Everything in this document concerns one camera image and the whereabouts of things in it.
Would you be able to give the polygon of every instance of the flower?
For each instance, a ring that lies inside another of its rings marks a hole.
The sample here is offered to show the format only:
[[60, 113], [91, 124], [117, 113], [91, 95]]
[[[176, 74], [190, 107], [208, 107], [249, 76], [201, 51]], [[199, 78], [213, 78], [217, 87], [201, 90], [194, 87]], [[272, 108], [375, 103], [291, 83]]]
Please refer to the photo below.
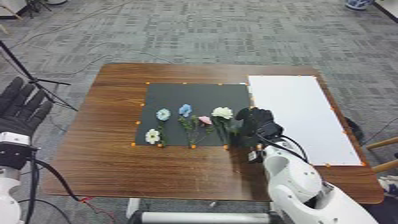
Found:
[[208, 124], [208, 125], [213, 124], [208, 116], [201, 116], [201, 117], [199, 117], [199, 121], [201, 121], [204, 124]]
[[155, 129], [151, 129], [146, 133], [146, 141], [147, 143], [155, 144], [158, 140], [160, 140], [160, 133]]
[[178, 110], [178, 113], [179, 113], [179, 115], [183, 115], [183, 117], [188, 117], [190, 112], [192, 112], [192, 106], [188, 104], [185, 104]]
[[229, 120], [233, 118], [233, 110], [227, 107], [217, 107], [211, 115]]
[[171, 118], [171, 111], [165, 108], [156, 112], [156, 118], [162, 121], [169, 120], [169, 118]]

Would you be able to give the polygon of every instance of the white paper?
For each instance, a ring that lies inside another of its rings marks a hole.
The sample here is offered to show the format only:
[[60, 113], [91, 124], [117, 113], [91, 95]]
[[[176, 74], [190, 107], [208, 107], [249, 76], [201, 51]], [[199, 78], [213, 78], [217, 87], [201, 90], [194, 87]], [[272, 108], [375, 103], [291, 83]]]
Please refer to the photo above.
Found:
[[284, 135], [314, 165], [361, 165], [350, 139], [313, 76], [249, 76], [254, 105], [272, 111]]

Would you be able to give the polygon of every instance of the blue flower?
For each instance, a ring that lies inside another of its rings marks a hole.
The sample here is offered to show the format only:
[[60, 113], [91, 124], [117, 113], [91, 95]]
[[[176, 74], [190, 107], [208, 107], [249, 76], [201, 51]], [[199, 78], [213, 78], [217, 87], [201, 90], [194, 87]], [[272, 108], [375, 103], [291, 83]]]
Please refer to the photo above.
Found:
[[167, 109], [162, 109], [156, 112], [156, 118], [158, 118], [158, 120], [167, 121], [169, 117], [171, 117], [171, 111]]
[[188, 117], [190, 112], [192, 112], [192, 106], [188, 104], [185, 104], [178, 110], [178, 113], [179, 113], [179, 115], [183, 115], [183, 117]]

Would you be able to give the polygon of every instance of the floor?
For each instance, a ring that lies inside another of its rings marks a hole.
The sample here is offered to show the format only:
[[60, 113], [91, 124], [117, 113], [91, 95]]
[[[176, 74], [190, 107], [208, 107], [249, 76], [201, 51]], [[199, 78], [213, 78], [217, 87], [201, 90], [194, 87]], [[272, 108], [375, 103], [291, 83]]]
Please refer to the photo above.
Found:
[[[322, 72], [345, 116], [366, 138], [398, 117], [398, 26], [378, 9], [350, 11], [341, 0], [85, 0], [2, 21], [11, 35], [0, 39], [39, 78], [69, 82], [59, 95], [80, 107], [92, 80], [107, 63], [311, 65]], [[0, 88], [18, 75], [0, 59]], [[39, 158], [52, 161], [76, 113], [55, 108], [37, 135]], [[396, 123], [371, 140], [396, 136]], [[394, 159], [394, 147], [366, 152], [377, 165]], [[18, 199], [27, 198], [28, 177]], [[66, 210], [73, 223], [110, 218], [64, 197], [41, 198]], [[96, 198], [124, 223], [126, 199]], [[265, 203], [146, 200], [151, 211], [261, 212]], [[37, 205], [34, 223], [64, 223]]]

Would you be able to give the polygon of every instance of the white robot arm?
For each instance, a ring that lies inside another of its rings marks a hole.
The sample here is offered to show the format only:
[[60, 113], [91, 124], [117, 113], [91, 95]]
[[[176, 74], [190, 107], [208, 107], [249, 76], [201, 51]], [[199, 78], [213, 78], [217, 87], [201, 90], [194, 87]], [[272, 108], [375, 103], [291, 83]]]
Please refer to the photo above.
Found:
[[30, 137], [11, 132], [0, 133], [0, 220], [20, 224], [21, 207], [11, 193], [21, 185], [20, 170], [30, 155]]
[[[275, 142], [298, 154], [298, 148], [281, 140]], [[364, 208], [341, 189], [325, 181], [313, 166], [288, 151], [265, 148], [268, 171], [268, 195], [275, 206], [298, 224], [377, 224]]]

